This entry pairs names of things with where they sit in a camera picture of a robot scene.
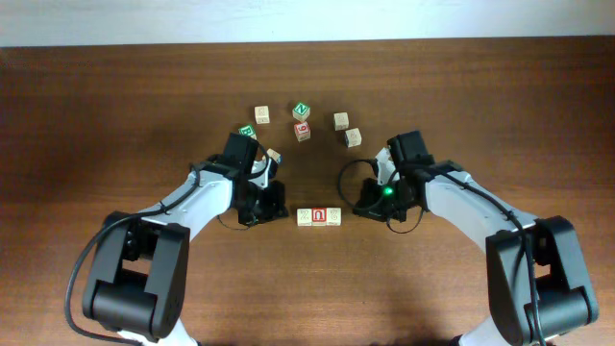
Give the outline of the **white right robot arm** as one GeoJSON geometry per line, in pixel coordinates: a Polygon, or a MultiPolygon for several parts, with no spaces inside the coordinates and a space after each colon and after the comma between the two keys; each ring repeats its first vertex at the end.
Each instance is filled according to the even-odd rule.
{"type": "Polygon", "coordinates": [[[573,224],[518,210],[453,161],[435,161],[422,135],[390,138],[367,160],[355,215],[403,223],[413,208],[457,227],[485,254],[489,315],[454,345],[545,345],[590,325],[600,308],[573,224]]]}

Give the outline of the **wooden block blue L 2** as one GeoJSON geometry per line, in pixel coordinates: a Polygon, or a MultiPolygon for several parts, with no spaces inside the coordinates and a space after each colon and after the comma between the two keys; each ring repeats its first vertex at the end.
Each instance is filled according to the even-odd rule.
{"type": "Polygon", "coordinates": [[[341,220],[341,208],[327,208],[327,226],[340,226],[342,223],[341,220]]]}

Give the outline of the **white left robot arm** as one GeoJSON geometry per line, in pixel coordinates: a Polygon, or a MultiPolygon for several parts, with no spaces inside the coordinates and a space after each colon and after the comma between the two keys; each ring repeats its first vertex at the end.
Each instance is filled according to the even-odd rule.
{"type": "Polygon", "coordinates": [[[250,136],[231,134],[222,153],[193,164],[185,182],[154,206],[114,211],[87,244],[71,272],[74,282],[87,256],[82,310],[107,334],[129,345],[194,345],[181,320],[190,242],[229,209],[239,230],[286,218],[281,161],[250,136]]]}

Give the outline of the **wooden block green V Z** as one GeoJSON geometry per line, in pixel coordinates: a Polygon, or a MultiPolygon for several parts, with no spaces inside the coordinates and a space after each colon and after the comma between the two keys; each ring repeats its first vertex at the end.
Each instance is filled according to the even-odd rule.
{"type": "Polygon", "coordinates": [[[299,227],[312,225],[312,209],[297,209],[297,225],[299,227]]]}

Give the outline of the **wooden block red U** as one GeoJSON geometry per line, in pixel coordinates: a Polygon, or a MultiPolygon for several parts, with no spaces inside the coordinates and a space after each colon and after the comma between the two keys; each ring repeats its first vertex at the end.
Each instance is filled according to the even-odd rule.
{"type": "Polygon", "coordinates": [[[326,226],[328,220],[328,210],[326,208],[313,208],[311,210],[311,224],[314,227],[326,226]]]}

